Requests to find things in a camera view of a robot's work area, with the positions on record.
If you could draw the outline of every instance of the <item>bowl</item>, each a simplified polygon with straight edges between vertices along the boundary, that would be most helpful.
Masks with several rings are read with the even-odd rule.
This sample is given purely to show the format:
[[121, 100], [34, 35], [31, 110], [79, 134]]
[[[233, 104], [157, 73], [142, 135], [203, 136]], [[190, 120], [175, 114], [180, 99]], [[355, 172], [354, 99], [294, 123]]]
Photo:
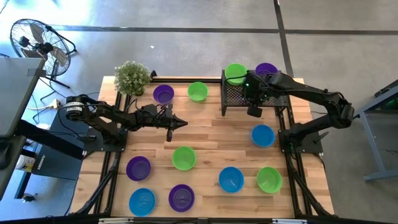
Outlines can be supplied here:
[[252, 130], [251, 138], [256, 145], [269, 147], [275, 141], [275, 134], [272, 128], [265, 124], [260, 124]]
[[149, 173], [150, 162], [144, 156], [136, 156], [127, 164], [126, 174], [133, 181], [144, 180]]
[[226, 81], [231, 84], [231, 85], [240, 85], [243, 83], [244, 76], [247, 72], [247, 69], [245, 66], [239, 64], [239, 63], [232, 63], [229, 64], [224, 71]]
[[278, 68], [276, 68], [271, 63], [261, 63], [256, 67], [256, 74], [257, 75], [266, 75], [268, 73], [277, 73]]
[[193, 190], [185, 185], [178, 184], [169, 193], [169, 204], [177, 212], [186, 212], [195, 202]]
[[191, 147], [181, 146], [174, 150], [172, 162], [178, 170], [190, 170], [197, 162], [197, 155]]
[[243, 174], [236, 167], [226, 167], [220, 172], [218, 182], [221, 188], [226, 192], [236, 193], [243, 187]]
[[267, 193], [275, 193], [282, 187], [282, 176], [272, 167], [264, 167], [257, 173], [257, 185]]
[[159, 85], [154, 90], [154, 99], [156, 102], [164, 105], [171, 103], [174, 97], [174, 89], [169, 85]]
[[155, 208], [155, 195], [146, 188], [141, 188], [132, 193], [129, 201], [130, 211], [138, 217], [149, 215]]
[[206, 84], [202, 82], [194, 82], [188, 87], [188, 96], [194, 102], [202, 102], [209, 94]]

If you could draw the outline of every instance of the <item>wooden table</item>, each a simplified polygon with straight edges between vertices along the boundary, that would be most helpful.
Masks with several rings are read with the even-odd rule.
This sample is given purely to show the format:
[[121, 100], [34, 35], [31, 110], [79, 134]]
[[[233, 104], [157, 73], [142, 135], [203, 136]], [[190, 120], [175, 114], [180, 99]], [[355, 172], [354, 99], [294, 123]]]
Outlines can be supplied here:
[[[114, 77], [104, 77], [99, 94], [99, 100], [110, 105], [114, 104], [117, 93], [113, 81]], [[303, 82], [301, 78], [296, 78], [296, 81]], [[174, 131], [172, 142], [166, 141], [165, 129], [141, 128], [129, 132], [126, 150], [121, 156], [111, 215], [134, 216], [128, 206], [129, 198], [136, 189], [146, 187], [156, 196], [156, 207], [149, 215], [151, 217], [294, 217], [285, 157], [280, 152], [277, 138], [268, 148], [255, 146], [251, 141], [251, 130], [257, 124], [266, 124], [277, 134], [279, 120], [274, 109], [263, 108], [262, 117], [254, 118], [246, 114], [247, 108], [228, 108], [226, 116], [222, 117], [220, 84], [207, 83], [209, 95], [204, 103], [194, 103], [187, 96], [189, 83], [168, 84], [175, 91], [173, 112], [189, 124]], [[138, 107], [155, 103], [152, 92], [157, 85], [153, 83], [146, 87], [138, 99]], [[296, 122], [312, 120], [307, 101], [291, 97], [291, 102]], [[183, 172], [173, 166], [172, 154], [179, 146], [194, 148], [197, 163], [193, 169]], [[126, 175], [127, 163], [135, 156], [146, 156], [152, 164], [150, 175], [140, 182], [134, 182]], [[81, 208], [97, 187], [103, 157], [103, 152], [94, 152], [83, 161], [72, 212]], [[302, 157], [308, 188], [324, 208], [333, 213], [322, 163], [312, 154], [303, 154]], [[236, 194], [226, 193], [218, 184], [220, 171], [228, 166], [235, 166], [244, 174], [244, 187]], [[274, 167], [281, 173], [283, 184], [280, 192], [267, 194], [257, 186], [256, 174], [265, 166]], [[168, 201], [171, 188], [177, 184], [187, 184], [195, 193], [195, 204], [184, 213], [172, 210]], [[304, 211], [302, 193], [297, 185], [296, 188], [300, 208]], [[105, 207], [107, 192], [105, 189], [101, 208]]]

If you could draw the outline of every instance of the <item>potted plant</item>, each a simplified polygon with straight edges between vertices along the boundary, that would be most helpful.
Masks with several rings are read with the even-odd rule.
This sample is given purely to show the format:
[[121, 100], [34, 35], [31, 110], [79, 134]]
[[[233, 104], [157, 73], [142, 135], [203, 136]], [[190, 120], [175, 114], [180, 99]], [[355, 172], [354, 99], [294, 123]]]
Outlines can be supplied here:
[[127, 61], [114, 69], [114, 84], [121, 93], [141, 96], [144, 86], [150, 83], [150, 73], [141, 63]]

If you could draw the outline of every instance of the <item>gray floor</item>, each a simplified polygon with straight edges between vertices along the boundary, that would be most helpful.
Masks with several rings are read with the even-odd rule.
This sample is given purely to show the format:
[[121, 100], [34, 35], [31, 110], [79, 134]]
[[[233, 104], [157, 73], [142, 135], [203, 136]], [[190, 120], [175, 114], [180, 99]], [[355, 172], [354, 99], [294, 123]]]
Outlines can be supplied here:
[[[398, 29], [395, 0], [280, 0], [280, 7], [286, 29]], [[14, 21], [23, 17], [76, 26], [278, 27], [272, 0], [10, 0], [0, 14], [0, 29], [9, 30]], [[220, 75], [221, 69], [232, 62], [248, 68], [270, 62], [285, 71], [278, 34], [61, 33], [78, 47], [68, 72], [59, 78], [72, 89], [66, 91], [55, 85], [64, 95], [99, 91], [102, 77], [113, 75], [114, 67], [126, 60], [142, 62], [159, 75], [170, 76]], [[8, 31], [0, 34], [0, 52], [15, 56], [8, 35]], [[295, 77], [318, 88], [342, 92], [354, 107], [365, 104], [374, 92], [398, 78], [398, 35], [287, 35], [287, 43]], [[49, 91], [40, 84], [35, 97]], [[325, 111], [318, 105], [311, 108]], [[24, 117], [31, 116], [30, 111]], [[41, 122], [51, 123], [53, 116], [53, 111], [46, 112], [40, 117]], [[397, 222], [398, 179], [363, 182], [363, 175], [376, 171], [376, 165], [360, 121], [355, 120], [349, 129], [329, 131], [322, 144], [335, 213], [346, 218]], [[1, 212], [0, 220], [63, 215], [74, 183], [34, 178], [35, 183], [48, 183], [47, 190], [29, 183], [29, 192], [38, 193], [40, 200], [22, 204], [12, 199], [13, 188], [9, 187], [0, 210], [22, 212], [18, 217]], [[54, 203], [58, 203], [57, 209], [50, 209], [48, 204]]]

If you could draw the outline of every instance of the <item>purple bowl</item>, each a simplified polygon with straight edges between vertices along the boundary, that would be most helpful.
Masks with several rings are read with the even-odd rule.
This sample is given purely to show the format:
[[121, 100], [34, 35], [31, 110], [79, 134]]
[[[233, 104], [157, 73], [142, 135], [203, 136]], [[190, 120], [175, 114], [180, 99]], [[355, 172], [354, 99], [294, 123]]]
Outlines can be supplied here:
[[194, 201], [195, 194], [193, 190], [185, 184], [178, 184], [170, 191], [169, 204], [177, 212], [188, 211]]
[[266, 75], [268, 73], [277, 73], [278, 68], [276, 68], [271, 63], [261, 63], [256, 67], [256, 74], [257, 75]]
[[133, 181], [144, 180], [149, 173], [150, 162], [144, 156], [136, 156], [127, 164], [126, 174]]
[[169, 85], [160, 85], [154, 90], [154, 99], [160, 104], [167, 104], [173, 100], [174, 90]]

